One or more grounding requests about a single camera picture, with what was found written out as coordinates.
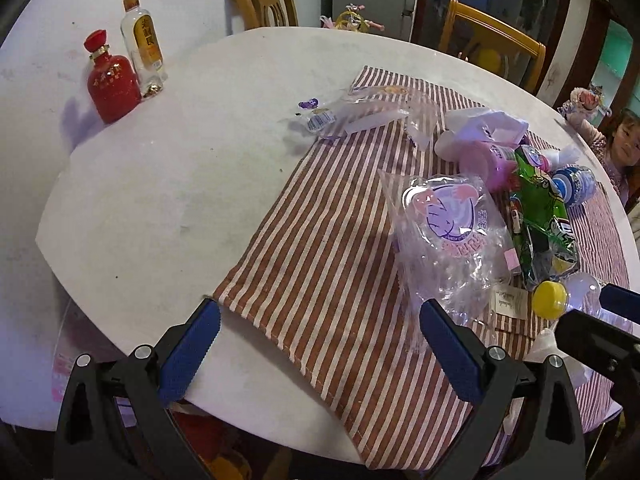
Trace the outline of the green snack bag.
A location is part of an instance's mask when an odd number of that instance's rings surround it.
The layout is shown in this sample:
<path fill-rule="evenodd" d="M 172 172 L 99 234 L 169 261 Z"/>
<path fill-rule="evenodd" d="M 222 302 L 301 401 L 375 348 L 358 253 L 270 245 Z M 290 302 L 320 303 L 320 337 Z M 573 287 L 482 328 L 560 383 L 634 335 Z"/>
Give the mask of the green snack bag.
<path fill-rule="evenodd" d="M 512 238 L 522 281 L 534 290 L 544 281 L 559 281 L 580 269 L 575 233 L 564 200 L 544 171 L 547 159 L 528 144 L 514 152 L 510 177 Z"/>

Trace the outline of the blue white drink bottle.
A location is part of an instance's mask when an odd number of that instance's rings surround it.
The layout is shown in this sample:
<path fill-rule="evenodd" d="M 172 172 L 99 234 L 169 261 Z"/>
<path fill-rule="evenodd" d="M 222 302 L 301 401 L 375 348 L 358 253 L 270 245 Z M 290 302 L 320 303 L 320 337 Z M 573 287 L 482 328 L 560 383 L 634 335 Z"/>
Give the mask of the blue white drink bottle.
<path fill-rule="evenodd" d="M 594 195 L 597 179 L 594 173 L 584 166 L 567 166 L 556 170 L 551 176 L 567 208 L 585 203 Z"/>

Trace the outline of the clear plastic bag purple print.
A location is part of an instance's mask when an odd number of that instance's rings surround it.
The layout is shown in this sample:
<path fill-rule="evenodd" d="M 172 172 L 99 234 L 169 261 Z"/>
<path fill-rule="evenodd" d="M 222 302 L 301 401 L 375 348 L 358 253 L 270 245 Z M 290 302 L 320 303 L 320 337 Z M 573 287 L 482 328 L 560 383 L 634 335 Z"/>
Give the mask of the clear plastic bag purple print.
<path fill-rule="evenodd" d="M 492 289 L 509 284 L 518 264 L 503 216 L 480 177 L 378 177 L 390 216 L 407 342 L 428 349 L 420 331 L 422 304 L 435 299 L 458 325 L 495 342 Z"/>

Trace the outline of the white tissue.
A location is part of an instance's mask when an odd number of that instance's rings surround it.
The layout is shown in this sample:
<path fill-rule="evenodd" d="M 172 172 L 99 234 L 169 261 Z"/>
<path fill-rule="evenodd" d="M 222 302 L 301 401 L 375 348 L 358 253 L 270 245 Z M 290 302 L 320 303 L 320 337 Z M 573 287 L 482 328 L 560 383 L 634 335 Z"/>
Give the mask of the white tissue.
<path fill-rule="evenodd" d="M 518 146 L 529 128 L 523 119 L 486 107 L 447 110 L 444 121 L 434 152 L 446 162 L 457 162 L 462 150 L 475 141 Z"/>

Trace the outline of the clear wrapper with barcode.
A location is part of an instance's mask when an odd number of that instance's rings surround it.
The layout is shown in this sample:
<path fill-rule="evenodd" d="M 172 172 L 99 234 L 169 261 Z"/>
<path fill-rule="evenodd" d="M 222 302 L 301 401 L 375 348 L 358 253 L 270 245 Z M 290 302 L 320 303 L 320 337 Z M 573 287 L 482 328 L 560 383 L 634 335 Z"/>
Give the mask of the clear wrapper with barcode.
<path fill-rule="evenodd" d="M 331 102 L 316 98 L 299 102 L 292 124 L 322 140 L 401 126 L 417 148 L 426 150 L 432 144 L 438 120 L 438 107 L 424 91 L 382 84 L 349 90 Z"/>

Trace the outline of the pink drink bottle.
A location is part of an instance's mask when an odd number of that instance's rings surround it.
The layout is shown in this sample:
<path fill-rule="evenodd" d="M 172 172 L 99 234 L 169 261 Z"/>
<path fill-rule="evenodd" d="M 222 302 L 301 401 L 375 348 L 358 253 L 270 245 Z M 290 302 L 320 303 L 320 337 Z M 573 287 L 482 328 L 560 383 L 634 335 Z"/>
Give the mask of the pink drink bottle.
<path fill-rule="evenodd" d="M 474 141 L 463 149 L 458 167 L 462 174 L 479 177 L 485 188 L 495 193 L 510 188 L 520 159 L 544 172 L 553 171 L 558 166 L 555 150 L 538 150 L 530 144 L 514 148 L 495 142 Z"/>

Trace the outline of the yellow bottle cap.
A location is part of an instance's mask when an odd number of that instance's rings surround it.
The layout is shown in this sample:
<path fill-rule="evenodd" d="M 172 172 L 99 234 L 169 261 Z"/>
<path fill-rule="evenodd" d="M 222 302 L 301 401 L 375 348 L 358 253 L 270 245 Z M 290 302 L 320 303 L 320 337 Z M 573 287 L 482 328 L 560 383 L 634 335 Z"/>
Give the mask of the yellow bottle cap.
<path fill-rule="evenodd" d="M 554 321 L 567 309 L 568 292 L 559 282 L 541 282 L 533 292 L 532 310 L 540 318 Z"/>

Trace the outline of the small white paper tag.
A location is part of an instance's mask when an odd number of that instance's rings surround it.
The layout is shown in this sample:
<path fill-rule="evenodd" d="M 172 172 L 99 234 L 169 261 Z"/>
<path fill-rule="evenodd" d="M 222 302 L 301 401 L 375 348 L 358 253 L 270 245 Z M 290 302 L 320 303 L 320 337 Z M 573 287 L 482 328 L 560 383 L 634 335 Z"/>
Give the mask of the small white paper tag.
<path fill-rule="evenodd" d="M 495 314 L 526 321 L 529 293 L 525 289 L 506 284 L 491 287 L 489 307 Z"/>

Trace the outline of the child in purple coat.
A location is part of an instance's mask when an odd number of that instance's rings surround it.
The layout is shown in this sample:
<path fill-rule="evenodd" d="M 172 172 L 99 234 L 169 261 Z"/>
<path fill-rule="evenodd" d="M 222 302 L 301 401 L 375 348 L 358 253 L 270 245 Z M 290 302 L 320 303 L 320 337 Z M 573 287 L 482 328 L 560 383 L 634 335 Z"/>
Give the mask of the child in purple coat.
<path fill-rule="evenodd" d="M 639 115 L 624 108 L 608 132 L 603 133 L 589 121 L 600 107 L 600 102 L 599 93 L 575 88 L 559 108 L 559 113 L 599 159 L 620 201 L 626 206 L 629 179 L 639 166 Z"/>

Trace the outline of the red striped table cloth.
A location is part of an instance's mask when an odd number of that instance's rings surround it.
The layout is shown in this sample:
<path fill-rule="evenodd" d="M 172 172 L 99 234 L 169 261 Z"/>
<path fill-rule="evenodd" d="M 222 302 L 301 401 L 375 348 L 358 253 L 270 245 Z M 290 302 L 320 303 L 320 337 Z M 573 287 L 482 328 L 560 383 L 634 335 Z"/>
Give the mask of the red striped table cloth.
<path fill-rule="evenodd" d="M 215 298 L 273 342 L 375 468 L 436 463 L 470 411 L 413 335 L 381 172 L 454 167 L 401 122 L 346 133 L 326 125 Z"/>

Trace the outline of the red liquor bottle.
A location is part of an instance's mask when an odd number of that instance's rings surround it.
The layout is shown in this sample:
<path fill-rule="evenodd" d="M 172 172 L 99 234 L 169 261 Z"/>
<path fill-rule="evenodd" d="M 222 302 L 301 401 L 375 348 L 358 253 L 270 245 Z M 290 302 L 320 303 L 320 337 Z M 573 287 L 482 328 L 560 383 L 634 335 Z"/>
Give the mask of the red liquor bottle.
<path fill-rule="evenodd" d="M 93 62 L 87 89 L 102 122 L 112 124 L 141 102 L 138 78 L 123 55 L 111 55 L 105 29 L 92 32 L 84 47 Z"/>

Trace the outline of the wooden chair yellow cushion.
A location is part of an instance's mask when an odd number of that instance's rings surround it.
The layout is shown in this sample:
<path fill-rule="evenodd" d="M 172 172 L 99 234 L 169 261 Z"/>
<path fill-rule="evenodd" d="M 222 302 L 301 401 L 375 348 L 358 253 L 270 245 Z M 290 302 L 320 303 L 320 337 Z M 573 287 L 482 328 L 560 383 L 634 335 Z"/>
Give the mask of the wooden chair yellow cushion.
<path fill-rule="evenodd" d="M 489 70 L 487 63 L 480 62 L 482 52 L 495 52 L 500 65 L 492 73 L 504 79 L 508 78 L 509 70 L 516 65 L 520 58 L 527 62 L 521 82 L 521 87 L 529 93 L 535 91 L 540 81 L 546 46 L 530 38 L 525 32 L 506 24 L 498 18 L 477 10 L 458 0 L 449 0 L 447 14 L 442 33 L 439 37 L 438 50 L 442 53 L 451 51 L 451 40 L 457 24 L 464 24 L 459 28 L 462 32 L 469 32 L 471 37 L 461 50 L 454 54 L 462 61 L 470 62 L 478 67 Z"/>

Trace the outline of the clear liquor bottle gold label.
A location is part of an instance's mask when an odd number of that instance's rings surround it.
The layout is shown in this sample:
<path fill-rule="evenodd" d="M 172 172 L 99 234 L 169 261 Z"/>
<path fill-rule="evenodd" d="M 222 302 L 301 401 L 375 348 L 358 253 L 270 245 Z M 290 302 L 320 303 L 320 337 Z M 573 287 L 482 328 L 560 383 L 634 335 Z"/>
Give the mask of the clear liquor bottle gold label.
<path fill-rule="evenodd" d="M 134 64 L 142 99 L 156 96 L 164 88 L 167 74 L 152 16 L 139 0 L 122 0 L 125 14 L 120 32 L 130 61 Z"/>

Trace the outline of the pink toy bicycle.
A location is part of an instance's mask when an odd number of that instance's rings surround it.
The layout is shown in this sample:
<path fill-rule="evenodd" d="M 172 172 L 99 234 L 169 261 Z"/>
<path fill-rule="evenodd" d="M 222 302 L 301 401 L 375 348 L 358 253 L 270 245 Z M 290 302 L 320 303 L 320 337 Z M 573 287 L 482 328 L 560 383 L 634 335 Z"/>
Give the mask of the pink toy bicycle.
<path fill-rule="evenodd" d="M 321 15 L 321 27 L 327 29 L 348 30 L 349 32 L 362 32 L 363 34 L 367 34 L 371 29 L 375 29 L 378 32 L 384 32 L 385 26 L 383 24 L 369 20 L 362 15 L 364 10 L 366 10 L 366 6 L 364 4 L 348 4 L 345 6 L 345 10 L 337 18 L 330 18 L 329 16 Z"/>

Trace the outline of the wooden chair by wall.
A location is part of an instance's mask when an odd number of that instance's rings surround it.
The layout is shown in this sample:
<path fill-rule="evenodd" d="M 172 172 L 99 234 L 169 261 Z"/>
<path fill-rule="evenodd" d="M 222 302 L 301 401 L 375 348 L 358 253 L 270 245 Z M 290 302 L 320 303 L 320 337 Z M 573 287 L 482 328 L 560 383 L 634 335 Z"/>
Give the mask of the wooden chair by wall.
<path fill-rule="evenodd" d="M 294 0 L 233 0 L 246 30 L 298 25 Z"/>

